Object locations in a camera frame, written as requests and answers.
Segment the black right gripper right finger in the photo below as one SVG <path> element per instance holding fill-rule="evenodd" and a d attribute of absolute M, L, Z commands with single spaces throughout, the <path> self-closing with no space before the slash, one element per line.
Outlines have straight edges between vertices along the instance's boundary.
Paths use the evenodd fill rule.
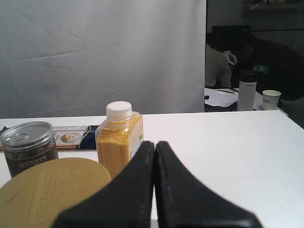
<path fill-rule="evenodd" d="M 219 196 L 181 163 L 168 142 L 156 145 L 154 185 L 161 228 L 259 228 L 257 217 Z"/>

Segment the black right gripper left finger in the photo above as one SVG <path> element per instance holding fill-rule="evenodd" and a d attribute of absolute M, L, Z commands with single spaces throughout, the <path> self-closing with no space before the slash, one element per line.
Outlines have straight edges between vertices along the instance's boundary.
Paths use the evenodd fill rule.
<path fill-rule="evenodd" d="M 61 212 L 52 227 L 150 227 L 153 166 L 154 143 L 144 141 L 128 165 L 108 185 Z"/>

